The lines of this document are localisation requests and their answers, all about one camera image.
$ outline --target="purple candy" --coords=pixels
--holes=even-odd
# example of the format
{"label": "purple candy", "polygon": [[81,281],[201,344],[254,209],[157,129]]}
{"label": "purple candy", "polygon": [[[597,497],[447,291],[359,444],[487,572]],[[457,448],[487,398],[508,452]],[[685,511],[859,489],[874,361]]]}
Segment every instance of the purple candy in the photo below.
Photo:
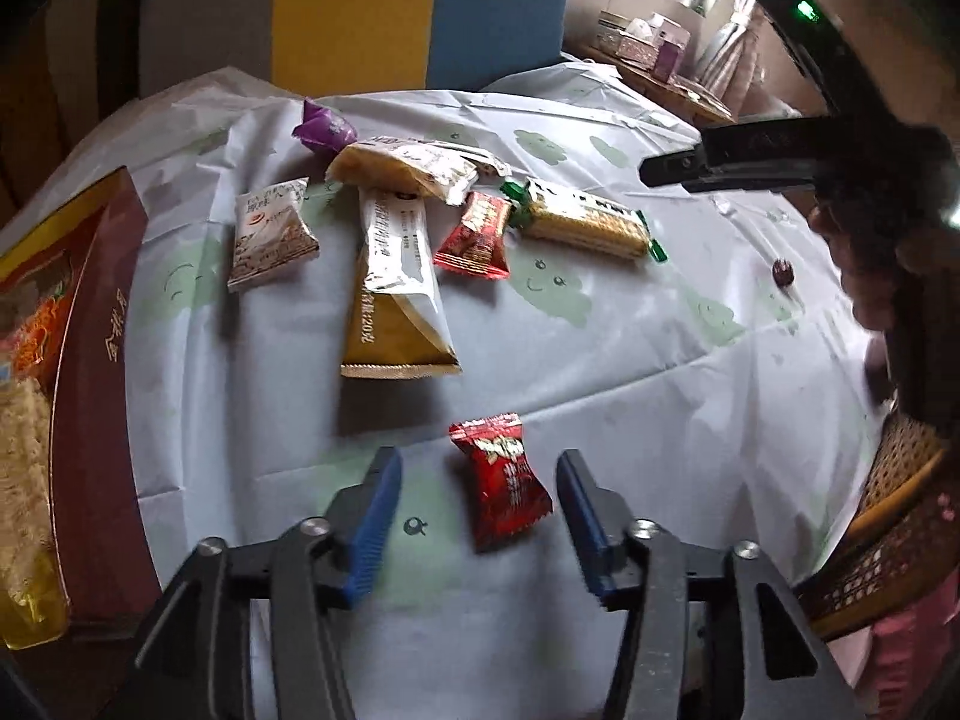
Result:
{"label": "purple candy", "polygon": [[357,139],[357,131],[344,117],[310,100],[304,100],[304,123],[291,134],[320,156],[339,153]]}

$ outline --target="white tablecloth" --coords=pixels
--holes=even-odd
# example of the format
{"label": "white tablecloth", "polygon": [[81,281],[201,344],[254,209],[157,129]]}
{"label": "white tablecloth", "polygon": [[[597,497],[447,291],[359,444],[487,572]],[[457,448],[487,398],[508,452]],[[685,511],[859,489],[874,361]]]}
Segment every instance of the white tablecloth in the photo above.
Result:
{"label": "white tablecloth", "polygon": [[[692,141],[629,109],[439,91],[325,103],[361,137],[476,143],[520,176],[640,207],[669,262],[511,237],[509,281],[440,274],[462,375],[344,380],[359,228],[349,196],[331,200],[290,137],[301,102],[224,70],[128,105],[0,233],[0,250],[130,166],[150,223],[131,292],[128,423],[162,581],[202,536],[262,541],[323,512],[395,443],[404,487],[380,581],[344,621],[358,716],[582,717],[602,702],[623,619],[584,589],[562,517],[482,557],[469,537],[446,428],[503,410],[520,413],[551,494],[558,454],[577,447],[601,485],[685,541],[755,538],[790,579],[827,555],[880,415],[861,375],[867,334],[826,247],[781,196],[645,189],[640,159]],[[305,215],[320,257],[227,295],[234,197],[301,175],[313,179]],[[428,203],[434,247],[458,213]],[[778,257],[797,274],[786,293],[771,279]],[[428,523],[425,536],[403,531],[409,517]],[[262,691],[259,710],[270,716]]]}

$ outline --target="red candy wrapper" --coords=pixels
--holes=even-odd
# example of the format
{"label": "red candy wrapper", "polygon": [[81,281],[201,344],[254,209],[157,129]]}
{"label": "red candy wrapper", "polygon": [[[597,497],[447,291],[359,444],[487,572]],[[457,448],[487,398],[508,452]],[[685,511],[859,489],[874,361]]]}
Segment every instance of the red candy wrapper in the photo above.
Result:
{"label": "red candy wrapper", "polygon": [[473,536],[478,549],[526,530],[553,512],[550,494],[527,464],[515,413],[450,425],[450,440],[472,460],[479,504]]}
{"label": "red candy wrapper", "polygon": [[507,278],[503,228],[511,209],[502,197],[472,191],[463,218],[433,255],[433,264],[456,274]]}

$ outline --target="wooden side table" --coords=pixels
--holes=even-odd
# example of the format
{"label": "wooden side table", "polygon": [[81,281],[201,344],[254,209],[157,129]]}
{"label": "wooden side table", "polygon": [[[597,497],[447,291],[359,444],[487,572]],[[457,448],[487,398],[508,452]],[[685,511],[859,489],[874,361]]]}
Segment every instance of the wooden side table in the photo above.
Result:
{"label": "wooden side table", "polygon": [[736,119],[701,100],[693,100],[688,92],[676,84],[658,81],[641,70],[637,65],[618,56],[606,55],[599,49],[584,43],[572,43],[565,50],[581,59],[592,59],[605,65],[613,65],[620,72],[623,82],[647,100],[666,108],[674,116],[683,119],[693,127],[701,129],[712,124],[736,124]]}

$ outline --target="green light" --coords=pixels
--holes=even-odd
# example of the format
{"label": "green light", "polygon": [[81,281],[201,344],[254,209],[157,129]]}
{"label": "green light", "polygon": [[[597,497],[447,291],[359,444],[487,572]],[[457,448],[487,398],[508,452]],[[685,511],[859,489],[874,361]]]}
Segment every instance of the green light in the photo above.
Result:
{"label": "green light", "polygon": [[800,11],[800,15],[810,19],[812,22],[819,22],[820,20],[820,14],[818,14],[817,11],[813,9],[813,5],[806,0],[801,0],[797,4],[797,10]]}

